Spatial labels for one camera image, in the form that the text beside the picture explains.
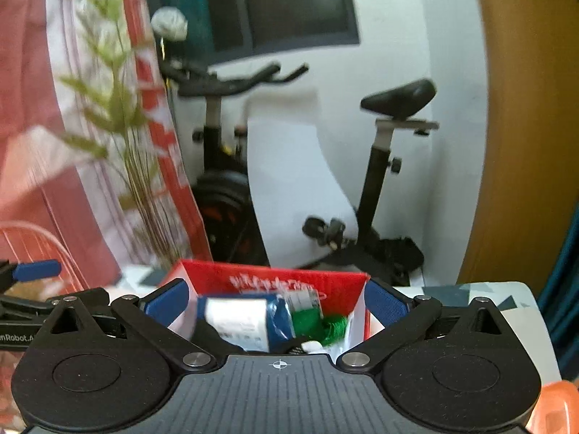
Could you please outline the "red strawberry cardboard box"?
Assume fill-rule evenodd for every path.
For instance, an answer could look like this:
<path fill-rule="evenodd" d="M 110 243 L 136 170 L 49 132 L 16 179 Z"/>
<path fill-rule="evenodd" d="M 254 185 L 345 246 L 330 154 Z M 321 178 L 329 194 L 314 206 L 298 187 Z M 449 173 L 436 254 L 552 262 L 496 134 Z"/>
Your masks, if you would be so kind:
<path fill-rule="evenodd" d="M 351 271 L 303 271 L 180 261 L 164 278 L 182 278 L 189 303 L 171 328 L 200 340 L 204 324 L 248 352 L 279 353 L 302 338 L 332 359 L 370 336 L 364 302 L 369 277 Z"/>

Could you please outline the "blue white package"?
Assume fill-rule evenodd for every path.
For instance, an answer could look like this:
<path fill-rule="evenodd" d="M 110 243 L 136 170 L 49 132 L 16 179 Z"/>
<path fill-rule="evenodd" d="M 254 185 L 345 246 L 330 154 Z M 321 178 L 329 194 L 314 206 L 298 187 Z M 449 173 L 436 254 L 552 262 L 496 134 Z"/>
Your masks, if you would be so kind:
<path fill-rule="evenodd" d="M 198 320 L 245 351 L 273 353 L 295 338 L 290 306 L 277 293 L 202 295 L 196 311 Z"/>

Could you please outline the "black exercise bike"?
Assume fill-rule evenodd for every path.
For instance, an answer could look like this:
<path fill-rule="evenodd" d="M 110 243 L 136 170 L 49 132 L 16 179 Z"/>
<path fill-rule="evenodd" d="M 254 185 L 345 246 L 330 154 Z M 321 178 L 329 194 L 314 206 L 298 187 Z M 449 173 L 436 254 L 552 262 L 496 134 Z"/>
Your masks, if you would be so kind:
<path fill-rule="evenodd" d="M 283 75 L 272 63 L 247 77 L 222 78 L 207 69 L 164 61 L 160 71 L 179 97 L 201 98 L 205 122 L 193 133 L 203 147 L 203 171 L 193 184 L 215 261 L 271 268 L 363 271 L 387 284 L 405 286 L 424 263 L 408 237 L 383 238 L 374 228 L 385 179 L 402 161 L 392 153 L 401 130 L 426 136 L 439 128 L 418 113 L 436 96 L 421 78 L 364 97 L 362 110 L 376 118 L 360 200 L 343 193 L 308 123 L 251 120 L 234 130 L 237 146 L 222 142 L 222 102 L 264 85 L 288 84 L 307 72 Z"/>

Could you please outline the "teal curtain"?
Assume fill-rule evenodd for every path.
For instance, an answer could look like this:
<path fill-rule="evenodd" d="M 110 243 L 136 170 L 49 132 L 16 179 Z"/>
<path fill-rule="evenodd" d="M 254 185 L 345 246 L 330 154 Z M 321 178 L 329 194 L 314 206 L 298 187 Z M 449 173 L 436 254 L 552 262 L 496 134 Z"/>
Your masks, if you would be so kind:
<path fill-rule="evenodd" d="M 538 305 L 546 322 L 561 377 L 578 377 L 578 210 Z"/>

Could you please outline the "orange round object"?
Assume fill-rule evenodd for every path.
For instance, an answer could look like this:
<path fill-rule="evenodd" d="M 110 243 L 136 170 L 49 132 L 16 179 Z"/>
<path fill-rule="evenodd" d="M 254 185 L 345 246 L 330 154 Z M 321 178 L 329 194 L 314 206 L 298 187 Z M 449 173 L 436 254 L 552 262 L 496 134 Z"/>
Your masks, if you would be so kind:
<path fill-rule="evenodd" d="M 533 434 L 579 434 L 579 393 L 561 380 L 542 387 L 526 429 Z"/>

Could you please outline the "green artificial plant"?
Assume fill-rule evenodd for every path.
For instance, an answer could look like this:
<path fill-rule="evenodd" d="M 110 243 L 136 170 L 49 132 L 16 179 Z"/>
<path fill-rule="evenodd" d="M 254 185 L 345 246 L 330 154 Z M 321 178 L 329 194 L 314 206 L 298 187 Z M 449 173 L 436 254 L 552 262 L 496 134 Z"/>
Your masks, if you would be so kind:
<path fill-rule="evenodd" d="M 169 153 L 152 143 L 136 84 L 136 55 L 150 43 L 131 43 L 123 0 L 73 0 L 73 9 L 90 66 L 59 80 L 80 97 L 88 130 L 62 138 L 108 175 L 114 211 L 128 228 L 130 256 L 166 271 L 186 241 L 161 174 Z"/>

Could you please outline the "white artificial flower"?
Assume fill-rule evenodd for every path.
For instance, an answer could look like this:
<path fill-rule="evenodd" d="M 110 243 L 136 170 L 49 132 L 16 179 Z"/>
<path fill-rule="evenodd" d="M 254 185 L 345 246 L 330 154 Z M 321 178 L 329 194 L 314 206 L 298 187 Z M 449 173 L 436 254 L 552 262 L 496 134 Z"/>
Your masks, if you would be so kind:
<path fill-rule="evenodd" d="M 151 17 L 151 27 L 160 38 L 182 42 L 187 38 L 189 22 L 176 7 L 159 8 Z"/>

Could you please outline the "wooden door panel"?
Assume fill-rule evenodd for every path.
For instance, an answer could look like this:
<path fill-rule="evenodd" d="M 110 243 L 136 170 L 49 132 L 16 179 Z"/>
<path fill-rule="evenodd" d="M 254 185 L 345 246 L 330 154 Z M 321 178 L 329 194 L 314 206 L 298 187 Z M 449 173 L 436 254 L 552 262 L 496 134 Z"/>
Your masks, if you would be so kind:
<path fill-rule="evenodd" d="M 479 0 L 488 127 L 461 282 L 540 293 L 578 203 L 578 0 Z"/>

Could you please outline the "dark window frame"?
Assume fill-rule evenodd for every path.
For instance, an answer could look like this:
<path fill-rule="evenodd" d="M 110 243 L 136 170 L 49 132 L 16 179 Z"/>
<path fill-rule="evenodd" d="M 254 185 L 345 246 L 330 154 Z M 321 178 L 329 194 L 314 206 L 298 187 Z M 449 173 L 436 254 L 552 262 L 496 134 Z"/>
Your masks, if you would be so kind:
<path fill-rule="evenodd" d="M 147 0 L 179 9 L 187 36 L 166 43 L 170 58 L 204 65 L 359 41 L 352 0 Z"/>

